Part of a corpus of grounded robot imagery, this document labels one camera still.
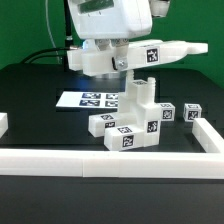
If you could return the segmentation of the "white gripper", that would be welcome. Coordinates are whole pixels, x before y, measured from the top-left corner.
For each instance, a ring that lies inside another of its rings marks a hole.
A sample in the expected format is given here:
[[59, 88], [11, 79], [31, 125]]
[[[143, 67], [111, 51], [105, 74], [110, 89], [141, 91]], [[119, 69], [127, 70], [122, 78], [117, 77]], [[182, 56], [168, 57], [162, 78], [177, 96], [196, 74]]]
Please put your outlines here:
[[97, 39], [100, 51], [111, 45], [115, 70], [128, 67], [129, 40], [150, 33], [152, 16], [148, 0], [68, 0], [80, 39]]

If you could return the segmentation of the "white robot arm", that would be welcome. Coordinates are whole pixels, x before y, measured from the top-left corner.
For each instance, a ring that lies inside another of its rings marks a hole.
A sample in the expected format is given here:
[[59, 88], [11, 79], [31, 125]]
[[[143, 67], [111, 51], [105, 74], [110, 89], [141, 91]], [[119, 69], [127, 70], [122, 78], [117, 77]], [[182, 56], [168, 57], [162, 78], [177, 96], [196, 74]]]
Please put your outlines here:
[[96, 76], [130, 65], [130, 39], [148, 35], [154, 17], [165, 17], [171, 0], [68, 0], [80, 48], [67, 51], [69, 68]]

